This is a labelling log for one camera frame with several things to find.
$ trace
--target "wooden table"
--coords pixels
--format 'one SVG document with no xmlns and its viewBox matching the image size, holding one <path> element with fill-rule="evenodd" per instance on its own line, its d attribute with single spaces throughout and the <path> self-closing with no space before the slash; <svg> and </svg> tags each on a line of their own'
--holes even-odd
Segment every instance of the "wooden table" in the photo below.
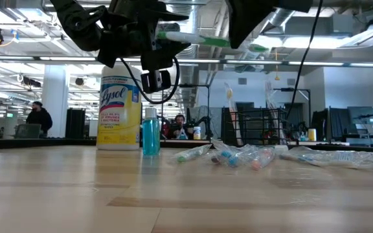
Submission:
<svg viewBox="0 0 373 233">
<path fill-rule="evenodd" d="M 373 172 L 260 172 L 139 151 L 0 150 L 0 233 L 373 232 Z"/>
</svg>

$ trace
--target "bottle cap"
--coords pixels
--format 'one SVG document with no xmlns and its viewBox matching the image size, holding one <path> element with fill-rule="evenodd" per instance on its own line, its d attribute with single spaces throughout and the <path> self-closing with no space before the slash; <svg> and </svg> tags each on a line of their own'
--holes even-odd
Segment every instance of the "bottle cap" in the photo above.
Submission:
<svg viewBox="0 0 373 233">
<path fill-rule="evenodd" d="M 147 107 L 145 109 L 145 118 L 156 118 L 156 108 L 154 107 Z"/>
</svg>

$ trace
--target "cylindrical container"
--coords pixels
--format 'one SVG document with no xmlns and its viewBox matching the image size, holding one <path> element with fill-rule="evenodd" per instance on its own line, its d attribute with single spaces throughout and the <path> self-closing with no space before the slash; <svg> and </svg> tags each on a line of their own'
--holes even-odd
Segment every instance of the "cylindrical container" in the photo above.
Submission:
<svg viewBox="0 0 373 233">
<path fill-rule="evenodd" d="M 137 80 L 141 72 L 131 67 Z M 138 150 L 141 124 L 141 95 L 123 65 L 104 67 L 100 84 L 97 148 Z"/>
<path fill-rule="evenodd" d="M 194 127 L 194 140 L 201 140 L 201 127 Z"/>
<path fill-rule="evenodd" d="M 142 148 L 143 155 L 159 155 L 161 139 L 156 108 L 148 107 L 145 109 L 145 120 L 142 123 Z"/>
<path fill-rule="evenodd" d="M 317 138 L 316 138 L 316 129 L 309 129 L 308 131 L 308 138 L 309 138 L 309 141 L 316 141 Z"/>
</svg>

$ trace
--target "toothbrush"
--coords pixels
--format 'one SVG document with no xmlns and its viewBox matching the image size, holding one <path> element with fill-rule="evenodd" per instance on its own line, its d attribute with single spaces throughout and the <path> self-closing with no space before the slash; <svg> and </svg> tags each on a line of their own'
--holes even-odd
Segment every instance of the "toothbrush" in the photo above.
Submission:
<svg viewBox="0 0 373 233">
<path fill-rule="evenodd" d="M 207 45 L 223 48 L 230 48 L 230 41 L 223 38 L 215 38 L 209 36 L 200 36 L 197 34 L 185 32 L 158 32 L 158 39 L 169 39 L 171 41 L 191 43 L 194 45 Z M 247 48 L 250 52 L 266 52 L 269 49 L 257 44 L 250 44 Z"/>
</svg>

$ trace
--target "black monitor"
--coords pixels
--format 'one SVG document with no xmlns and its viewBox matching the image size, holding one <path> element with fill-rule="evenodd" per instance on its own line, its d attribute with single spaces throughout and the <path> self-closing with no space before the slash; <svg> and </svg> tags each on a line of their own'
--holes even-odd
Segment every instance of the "black monitor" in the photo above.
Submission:
<svg viewBox="0 0 373 233">
<path fill-rule="evenodd" d="M 373 107 L 348 107 L 352 124 L 373 125 Z"/>
</svg>

